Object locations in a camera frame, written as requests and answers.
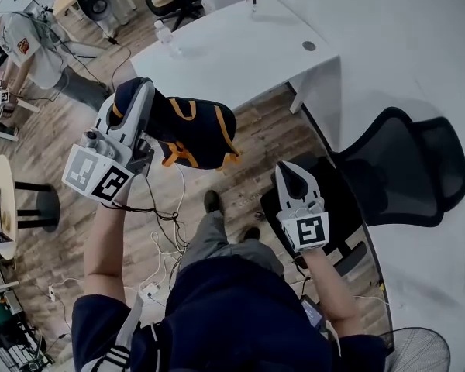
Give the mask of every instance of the man in white shirt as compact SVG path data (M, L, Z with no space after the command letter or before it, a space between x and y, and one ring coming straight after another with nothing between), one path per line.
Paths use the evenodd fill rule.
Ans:
M111 94L109 87L77 74L67 65L68 55L61 48L46 47L47 43L42 43L33 20L25 12L0 17L0 46L9 55L3 77L5 85L16 65L19 73L9 87L13 95L19 94L24 81L29 78L40 88L54 88L97 112Z

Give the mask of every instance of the smartphone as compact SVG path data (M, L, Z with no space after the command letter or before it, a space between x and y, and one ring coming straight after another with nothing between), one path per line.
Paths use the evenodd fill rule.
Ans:
M306 294L301 297L301 305L307 313L308 319L310 320L310 325L315 329L321 329L323 324L323 317L320 308L317 304L310 299Z

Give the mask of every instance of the white table leg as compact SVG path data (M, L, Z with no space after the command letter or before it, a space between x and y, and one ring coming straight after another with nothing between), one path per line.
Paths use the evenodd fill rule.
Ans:
M129 7L134 11L136 9L136 4L134 4L133 0L127 0L127 4L129 4Z
M74 7L69 7L67 10L69 12L71 12L72 15L75 16L80 21L83 19L83 15L77 9L75 9Z
M301 105L305 102L305 98L310 92L310 87L312 86L313 81L315 80L316 74L316 67L304 74L303 80L300 84L300 88L298 89L298 92L294 97L293 103L291 103L291 107L289 108L291 113L295 114L298 110L300 110Z
M28 109L31 112L35 112L35 113L40 112L40 108L38 108L37 106L31 105L30 103L23 101L22 99L17 99L17 105L19 105L21 108Z
M3 138L4 140L11 140L12 142L17 142L19 140L19 137L17 135L10 135L8 133L3 133L0 131L0 138Z

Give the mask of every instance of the black shoe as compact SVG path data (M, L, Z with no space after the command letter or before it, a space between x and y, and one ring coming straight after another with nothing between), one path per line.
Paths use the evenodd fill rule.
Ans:
M247 239L260 239L260 229L258 227L250 227L243 237L243 241Z
M209 190L205 193L203 198L203 205L207 213L214 211L221 211L220 196L217 191Z

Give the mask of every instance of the orange trim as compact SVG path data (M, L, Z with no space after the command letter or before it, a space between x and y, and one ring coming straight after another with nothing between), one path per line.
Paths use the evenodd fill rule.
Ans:
M222 163L222 165L219 168L216 168L216 170L217 171L222 171L229 161L231 161L231 162L233 162L235 164L238 164L239 163L239 157L237 155L235 155L234 153L227 153L226 156L224 157L224 162Z
M195 101L189 102L189 105L191 107L191 115L189 117L186 117L183 114L183 112L181 111L181 108L179 107L179 104L176 102L174 98L169 99L169 102L172 104L172 107L174 108L174 111L176 112L176 114L182 119L186 121L191 121L192 119L195 118L196 116L196 102Z
M170 167L173 163L176 162L178 158L184 158L190 162L193 168L198 168L198 163L196 162L196 159L193 157L193 155L188 150L186 150L186 148L181 142L177 141L176 143L170 143L170 142L164 142L164 143L169 146L169 150L172 152L169 158L162 161L162 165L164 167Z
M224 122L224 118L222 117L222 112L220 111L220 107L218 107L217 105L215 105L215 114L217 115L217 119L220 124L220 129L222 130L222 135L224 136L226 143L231 148L231 150L234 152L234 154L239 156L239 152L232 145L233 143L231 142L231 139L229 138L229 134L227 133L226 123Z
M112 105L112 111L113 111L113 112L115 113L115 115L116 115L117 117L119 117L120 119L121 119L122 117L124 117L124 115L117 109L117 106L115 106L115 102L114 102L114 104Z

